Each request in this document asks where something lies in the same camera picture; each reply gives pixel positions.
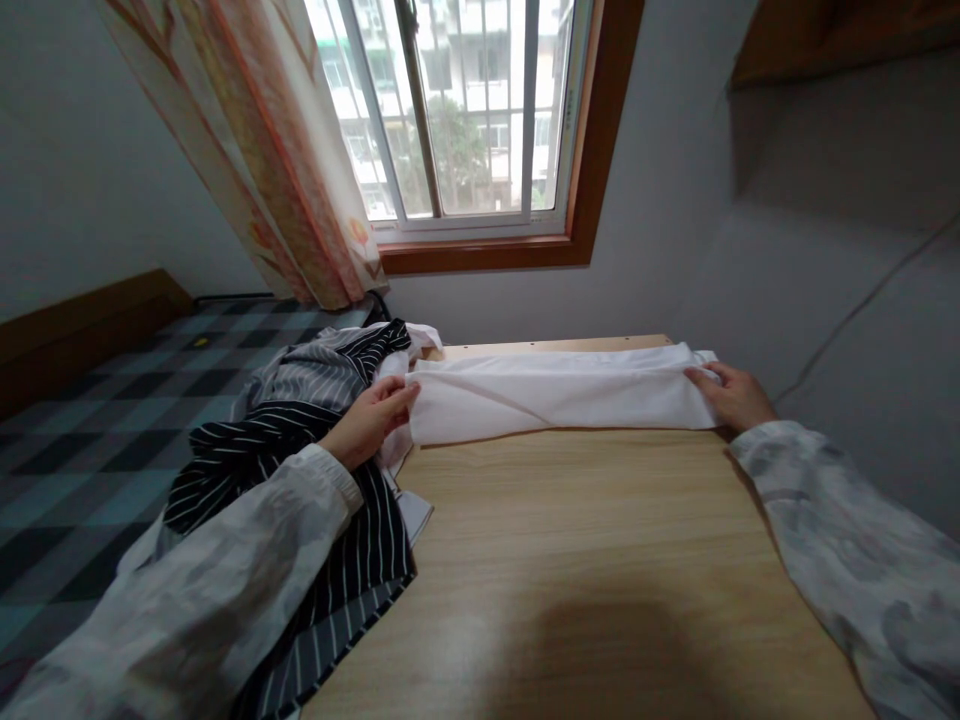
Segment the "curtain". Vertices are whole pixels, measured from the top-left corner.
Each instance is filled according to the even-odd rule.
[[[97,3],[277,297],[335,310],[386,285],[303,0]]]

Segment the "checkered bed sheet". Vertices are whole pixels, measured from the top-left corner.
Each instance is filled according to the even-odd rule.
[[[189,431],[225,420],[279,348],[372,308],[212,303],[0,425],[0,707],[90,615],[190,460]]]

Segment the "wooden bed frame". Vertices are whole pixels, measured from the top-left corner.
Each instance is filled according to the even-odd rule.
[[[0,420],[56,396],[192,310],[186,291],[153,270],[0,325]]]

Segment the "wooden table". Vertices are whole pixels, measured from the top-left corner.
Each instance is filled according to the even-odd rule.
[[[724,447],[556,430],[415,450],[399,483],[436,508],[419,577],[303,717],[872,717]]]

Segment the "white wall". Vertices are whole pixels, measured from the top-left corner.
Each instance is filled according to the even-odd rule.
[[[730,103],[754,5],[647,0],[589,268],[397,278],[394,312],[453,343],[666,331],[787,387],[957,209],[960,55]],[[0,319],[156,265],[197,294],[264,289],[87,0],[0,5],[0,63]],[[960,535],[951,242],[782,409]]]
[[[0,322],[158,266],[266,289],[92,0],[0,4],[0,66]]]
[[[789,387],[830,331],[960,213],[960,51],[797,86],[669,329]],[[741,101],[732,106],[734,124]],[[780,405],[960,537],[960,222]]]
[[[664,332],[733,197],[723,88],[755,2],[648,0],[588,268],[402,277],[452,343]]]

